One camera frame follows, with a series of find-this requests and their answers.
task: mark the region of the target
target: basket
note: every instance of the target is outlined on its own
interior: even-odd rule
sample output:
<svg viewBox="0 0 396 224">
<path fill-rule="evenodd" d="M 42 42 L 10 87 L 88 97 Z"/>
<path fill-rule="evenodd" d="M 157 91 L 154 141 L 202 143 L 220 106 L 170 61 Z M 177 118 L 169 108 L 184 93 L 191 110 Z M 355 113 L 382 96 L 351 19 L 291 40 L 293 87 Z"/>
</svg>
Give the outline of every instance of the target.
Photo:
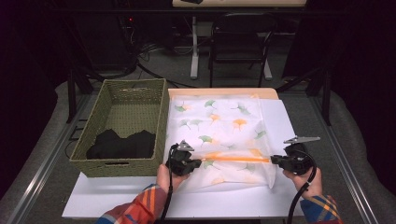
<svg viewBox="0 0 396 224">
<path fill-rule="evenodd" d="M 163 163 L 168 107 L 165 79 L 105 80 L 70 162 L 87 177 L 157 175 Z M 107 129 L 121 138 L 143 130 L 155 133 L 152 157 L 87 160 L 96 136 Z"/>
</svg>

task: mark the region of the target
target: plaid shirt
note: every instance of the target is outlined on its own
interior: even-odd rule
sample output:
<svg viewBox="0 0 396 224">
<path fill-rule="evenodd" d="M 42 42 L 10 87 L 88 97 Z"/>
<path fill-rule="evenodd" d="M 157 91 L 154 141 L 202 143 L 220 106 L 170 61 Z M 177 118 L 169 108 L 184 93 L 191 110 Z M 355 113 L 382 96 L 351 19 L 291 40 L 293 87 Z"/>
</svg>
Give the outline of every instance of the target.
<svg viewBox="0 0 396 224">
<path fill-rule="evenodd" d="M 96 224 L 154 223 L 166 201 L 166 193 L 158 185 L 150 185 L 133 202 L 119 205 L 104 213 Z M 331 196 L 315 196 L 301 201 L 308 223 L 342 224 L 335 201 Z"/>
</svg>

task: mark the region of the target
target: dark background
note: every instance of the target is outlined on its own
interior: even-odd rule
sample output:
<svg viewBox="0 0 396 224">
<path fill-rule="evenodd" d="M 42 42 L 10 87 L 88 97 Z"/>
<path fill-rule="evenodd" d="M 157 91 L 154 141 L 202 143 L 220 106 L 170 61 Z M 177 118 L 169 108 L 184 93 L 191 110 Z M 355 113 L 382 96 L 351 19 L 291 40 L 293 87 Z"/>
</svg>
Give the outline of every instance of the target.
<svg viewBox="0 0 396 224">
<path fill-rule="evenodd" d="M 346 6 L 343 1 L 311 4 L 310 8 Z M 334 67 L 332 90 L 345 100 L 357 121 L 367 146 L 368 161 L 379 180 L 396 194 L 393 180 L 396 9 L 393 5 L 375 1 L 369 13 L 361 18 L 353 40 Z M 55 36 L 59 31 L 64 32 L 64 24 L 50 19 L 35 1 L 1 1 L 0 19 L 2 197 L 50 119 L 57 100 L 54 89 L 66 81 L 71 63 L 91 67 L 92 59 L 75 42 L 75 36 L 65 34 L 64 42 L 57 42 Z M 332 37 L 342 22 L 302 20 L 284 76 L 300 76 L 317 66 L 319 56 L 329 51 Z"/>
</svg>

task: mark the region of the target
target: black fabric in basket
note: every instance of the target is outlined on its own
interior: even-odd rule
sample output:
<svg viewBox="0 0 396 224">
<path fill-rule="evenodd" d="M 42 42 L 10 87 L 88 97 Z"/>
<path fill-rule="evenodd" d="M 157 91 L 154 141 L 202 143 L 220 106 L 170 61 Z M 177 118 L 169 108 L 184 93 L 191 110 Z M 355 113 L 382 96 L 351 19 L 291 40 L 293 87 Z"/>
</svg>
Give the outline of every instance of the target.
<svg viewBox="0 0 396 224">
<path fill-rule="evenodd" d="M 151 158 L 155 134 L 143 130 L 127 138 L 120 138 L 112 129 L 97 135 L 95 144 L 88 149 L 87 159 L 142 159 Z"/>
</svg>

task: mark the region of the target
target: person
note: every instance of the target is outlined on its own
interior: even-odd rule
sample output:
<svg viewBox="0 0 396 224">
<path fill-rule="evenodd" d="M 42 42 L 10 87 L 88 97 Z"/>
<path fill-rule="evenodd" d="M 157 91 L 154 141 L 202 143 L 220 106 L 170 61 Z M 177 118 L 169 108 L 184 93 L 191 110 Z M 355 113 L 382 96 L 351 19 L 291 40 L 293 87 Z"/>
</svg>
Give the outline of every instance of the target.
<svg viewBox="0 0 396 224">
<path fill-rule="evenodd" d="M 305 184 L 312 172 L 312 168 L 304 175 L 296 175 L 292 172 L 283 171 L 285 177 L 289 178 L 295 188 Z M 172 175 L 173 190 L 176 191 L 179 185 L 189 176 Z M 119 205 L 99 217 L 96 224 L 137 224 L 154 223 L 164 208 L 169 189 L 169 170 L 161 164 L 158 168 L 156 184 L 151 184 L 138 194 L 131 203 Z M 317 174 L 308 190 L 302 195 L 304 198 L 300 204 L 308 223 L 320 224 L 341 224 L 335 200 L 331 196 L 324 196 L 322 193 L 321 171 L 318 168 Z"/>
</svg>

